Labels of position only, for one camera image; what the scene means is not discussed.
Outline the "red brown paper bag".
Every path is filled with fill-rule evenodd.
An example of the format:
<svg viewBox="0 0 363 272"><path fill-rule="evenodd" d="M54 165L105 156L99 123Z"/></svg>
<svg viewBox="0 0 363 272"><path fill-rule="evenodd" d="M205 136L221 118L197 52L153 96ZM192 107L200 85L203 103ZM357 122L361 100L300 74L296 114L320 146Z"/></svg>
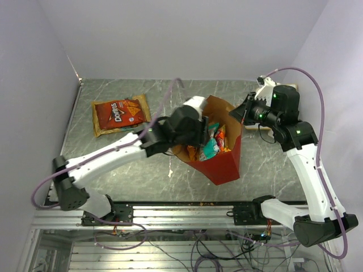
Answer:
<svg viewBox="0 0 363 272"><path fill-rule="evenodd" d="M229 115L234 109L224 99L210 95L203 115L208 117L208 124L218 123L226 128L228 152L220 152L211 159L204 161L191 161L186 145L178 145L172 148L172 153L181 161L201 172L213 184L221 185L240 178L240 151L242 141L242 125Z"/></svg>

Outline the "Doritos chip bag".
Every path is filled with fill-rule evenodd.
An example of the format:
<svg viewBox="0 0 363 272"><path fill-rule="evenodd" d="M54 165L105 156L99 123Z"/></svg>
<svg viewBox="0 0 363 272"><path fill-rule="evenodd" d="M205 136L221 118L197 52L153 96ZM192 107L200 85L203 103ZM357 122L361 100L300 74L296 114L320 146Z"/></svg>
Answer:
<svg viewBox="0 0 363 272"><path fill-rule="evenodd" d="M91 107L95 137L131 131L138 125L151 121L144 94L121 100L93 101Z"/></svg>

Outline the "orange Kettle chip bag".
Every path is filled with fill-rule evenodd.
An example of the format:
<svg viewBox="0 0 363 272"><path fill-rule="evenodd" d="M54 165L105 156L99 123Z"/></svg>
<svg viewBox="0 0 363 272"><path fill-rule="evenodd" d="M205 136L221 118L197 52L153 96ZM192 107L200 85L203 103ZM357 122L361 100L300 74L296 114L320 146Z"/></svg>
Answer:
<svg viewBox="0 0 363 272"><path fill-rule="evenodd" d="M187 146L187 154L191 162L200 160L200 148L194 146Z"/></svg>

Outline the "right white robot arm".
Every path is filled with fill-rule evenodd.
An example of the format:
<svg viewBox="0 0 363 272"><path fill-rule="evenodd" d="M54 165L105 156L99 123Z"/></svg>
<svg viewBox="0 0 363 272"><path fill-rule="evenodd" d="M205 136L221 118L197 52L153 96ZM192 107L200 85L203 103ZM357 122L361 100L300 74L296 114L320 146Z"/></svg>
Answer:
<svg viewBox="0 0 363 272"><path fill-rule="evenodd" d="M318 138L311 124L299 116L298 91L289 85L272 88L269 98L250 92L229 115L244 125L259 124L272 129L273 136L293 164L304 191L307 210L279 201L271 195L255 198L250 218L256 224L272 219L294 231L297 240L311 247L338 238L358 226L337 199L323 169L317 163Z"/></svg>

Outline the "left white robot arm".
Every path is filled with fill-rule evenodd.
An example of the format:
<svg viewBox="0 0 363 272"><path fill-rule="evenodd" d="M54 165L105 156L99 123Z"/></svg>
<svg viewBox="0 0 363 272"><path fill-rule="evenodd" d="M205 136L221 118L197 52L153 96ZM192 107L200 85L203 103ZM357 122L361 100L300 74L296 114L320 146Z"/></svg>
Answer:
<svg viewBox="0 0 363 272"><path fill-rule="evenodd" d="M116 217L107 195L86 189L86 185L124 164L155 154L165 154L178 145L201 147L208 141L208 119L203 116L205 100L196 96L176 108L168 117L141 125L120 140L83 157L53 159L53 179L58 205L63 211L82 209L103 225Z"/></svg>

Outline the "white notepad board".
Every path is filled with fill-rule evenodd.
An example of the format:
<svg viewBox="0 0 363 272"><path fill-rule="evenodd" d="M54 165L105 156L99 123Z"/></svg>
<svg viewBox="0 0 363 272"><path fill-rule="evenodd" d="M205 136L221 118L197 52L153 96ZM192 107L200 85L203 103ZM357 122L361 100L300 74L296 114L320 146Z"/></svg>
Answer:
<svg viewBox="0 0 363 272"><path fill-rule="evenodd" d="M263 103L260 125L272 128L273 126L295 124L299 115L300 94L289 85L278 85L273 89L271 103Z"/></svg>

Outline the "teal snack packet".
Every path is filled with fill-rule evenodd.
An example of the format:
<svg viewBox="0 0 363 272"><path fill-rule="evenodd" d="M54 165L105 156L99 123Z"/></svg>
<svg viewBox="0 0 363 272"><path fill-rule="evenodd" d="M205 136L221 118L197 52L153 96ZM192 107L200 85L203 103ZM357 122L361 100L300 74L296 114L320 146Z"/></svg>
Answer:
<svg viewBox="0 0 363 272"><path fill-rule="evenodd" d="M208 127L209 140L206 145L200 148L199 161L205 161L216 156L220 150L217 141L214 138L216 131L219 128L219 123L212 124Z"/></svg>

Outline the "orange snack packet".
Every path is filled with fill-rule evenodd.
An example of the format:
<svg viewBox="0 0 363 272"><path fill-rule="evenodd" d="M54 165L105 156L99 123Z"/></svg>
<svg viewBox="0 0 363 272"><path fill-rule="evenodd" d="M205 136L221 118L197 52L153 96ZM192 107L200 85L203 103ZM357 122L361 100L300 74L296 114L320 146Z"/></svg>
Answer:
<svg viewBox="0 0 363 272"><path fill-rule="evenodd" d="M226 125L222 125L214 134L214 139L217 142L220 152L230 152L226 137Z"/></svg>

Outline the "aluminium rail frame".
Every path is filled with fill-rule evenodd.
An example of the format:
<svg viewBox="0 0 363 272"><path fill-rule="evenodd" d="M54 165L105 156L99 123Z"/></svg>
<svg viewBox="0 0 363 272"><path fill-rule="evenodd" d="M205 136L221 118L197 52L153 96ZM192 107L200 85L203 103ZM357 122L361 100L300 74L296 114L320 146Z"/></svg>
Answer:
<svg viewBox="0 0 363 272"><path fill-rule="evenodd" d="M340 271L278 222L236 226L241 202L129 202L130 225L83 226L82 210L37 211L32 271Z"/></svg>

